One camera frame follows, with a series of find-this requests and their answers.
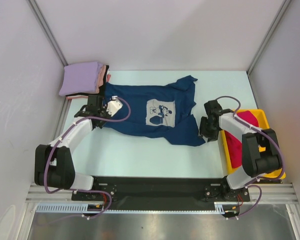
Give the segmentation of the navy blue printed t-shirt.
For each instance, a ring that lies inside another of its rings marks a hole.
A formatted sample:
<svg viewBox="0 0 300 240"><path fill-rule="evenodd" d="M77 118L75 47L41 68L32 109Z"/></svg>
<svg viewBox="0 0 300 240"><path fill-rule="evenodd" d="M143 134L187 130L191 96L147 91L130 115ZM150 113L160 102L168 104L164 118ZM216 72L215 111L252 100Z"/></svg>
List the navy blue printed t-shirt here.
<svg viewBox="0 0 300 240"><path fill-rule="evenodd" d="M114 115L116 122L105 127L130 136L164 138L172 145L205 144L192 114L196 81L188 75L164 86L107 83L106 98L117 96L126 102Z"/></svg>

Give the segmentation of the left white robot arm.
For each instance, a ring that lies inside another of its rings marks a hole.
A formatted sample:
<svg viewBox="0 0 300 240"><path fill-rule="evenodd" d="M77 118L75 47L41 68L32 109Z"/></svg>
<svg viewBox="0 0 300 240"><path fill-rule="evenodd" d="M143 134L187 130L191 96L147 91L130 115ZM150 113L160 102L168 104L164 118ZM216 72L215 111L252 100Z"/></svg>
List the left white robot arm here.
<svg viewBox="0 0 300 240"><path fill-rule="evenodd" d="M90 200L100 196L101 188L94 184L94 177L77 173L72 153L81 141L96 127L106 122L96 119L110 119L101 95L89 95L87 104L75 114L73 123L49 144L40 144L35 149L34 182L44 186L47 192L57 190L83 190Z"/></svg>

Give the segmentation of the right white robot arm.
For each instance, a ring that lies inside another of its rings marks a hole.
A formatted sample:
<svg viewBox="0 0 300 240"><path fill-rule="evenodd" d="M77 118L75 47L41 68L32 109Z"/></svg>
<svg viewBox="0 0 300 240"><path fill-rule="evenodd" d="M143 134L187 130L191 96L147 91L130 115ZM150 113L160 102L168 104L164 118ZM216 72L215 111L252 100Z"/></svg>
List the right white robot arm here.
<svg viewBox="0 0 300 240"><path fill-rule="evenodd" d="M199 135L208 142L217 141L220 131L234 136L242 145L241 166L224 177L221 196L232 201L239 189L258 179L279 180L285 173L283 153L276 132L262 129L243 120L236 110L223 109L217 99L204 104L206 116L200 120Z"/></svg>

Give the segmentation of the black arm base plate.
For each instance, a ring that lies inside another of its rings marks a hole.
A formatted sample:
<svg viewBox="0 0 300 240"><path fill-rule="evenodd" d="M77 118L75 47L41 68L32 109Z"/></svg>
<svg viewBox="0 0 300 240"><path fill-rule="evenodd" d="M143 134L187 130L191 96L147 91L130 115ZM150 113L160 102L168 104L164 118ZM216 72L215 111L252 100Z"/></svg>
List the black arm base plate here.
<svg viewBox="0 0 300 240"><path fill-rule="evenodd" d="M227 188L224 178L166 178L166 177L110 177L94 179L94 191L110 194L108 204L190 204L200 202L248 203L247 189Z"/></svg>

